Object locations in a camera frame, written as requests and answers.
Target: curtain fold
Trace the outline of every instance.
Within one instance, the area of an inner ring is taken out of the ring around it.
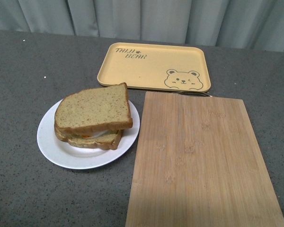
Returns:
[[[0,0],[0,29],[284,52],[284,0]]]

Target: bread slice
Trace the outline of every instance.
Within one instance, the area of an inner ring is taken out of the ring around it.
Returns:
[[[100,148],[103,150],[116,150],[121,140],[123,130],[108,130],[102,136],[83,139],[80,137],[70,136],[68,143],[78,148]]]
[[[64,135],[87,135],[133,126],[126,83],[90,88],[65,97],[54,116],[55,129]]]

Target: bear illustration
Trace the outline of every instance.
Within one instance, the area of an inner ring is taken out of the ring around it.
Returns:
[[[181,90],[200,90],[203,83],[200,81],[200,74],[197,71],[178,72],[177,70],[167,70],[167,78],[164,81],[167,87],[174,87]]]

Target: speckled countertop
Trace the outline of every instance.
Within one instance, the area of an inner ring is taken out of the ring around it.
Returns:
[[[135,42],[0,31],[0,227],[125,225],[137,140],[117,160],[88,170],[53,164],[36,140],[57,101],[100,87],[105,54],[120,41]],[[243,99],[284,215],[284,53],[197,47],[209,94]],[[140,117],[144,96],[129,90]]]

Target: plastic tray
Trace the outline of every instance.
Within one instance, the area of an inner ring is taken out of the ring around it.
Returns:
[[[211,83],[202,50],[153,44],[112,44],[97,76],[104,86],[206,92]]]

